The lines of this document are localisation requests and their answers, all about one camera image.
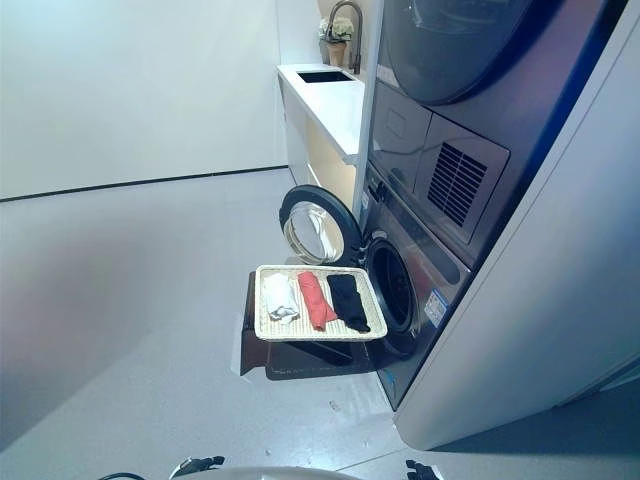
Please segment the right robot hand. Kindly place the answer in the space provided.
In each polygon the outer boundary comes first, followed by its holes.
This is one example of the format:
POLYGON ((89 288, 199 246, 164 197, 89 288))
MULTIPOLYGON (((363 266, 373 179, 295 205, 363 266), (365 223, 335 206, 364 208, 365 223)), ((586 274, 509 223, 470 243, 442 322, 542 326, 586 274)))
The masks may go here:
POLYGON ((437 468, 434 466, 424 465, 411 459, 407 459, 405 465, 408 480, 440 480, 437 468))

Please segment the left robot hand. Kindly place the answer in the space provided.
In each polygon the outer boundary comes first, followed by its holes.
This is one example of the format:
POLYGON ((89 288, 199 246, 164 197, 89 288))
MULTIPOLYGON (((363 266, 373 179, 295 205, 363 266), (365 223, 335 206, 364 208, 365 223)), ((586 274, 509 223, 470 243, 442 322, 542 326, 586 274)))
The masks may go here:
POLYGON ((204 458, 188 457, 175 467, 169 478, 175 479, 177 477, 185 475, 215 470, 221 467, 224 462, 224 456, 213 456, 204 458))

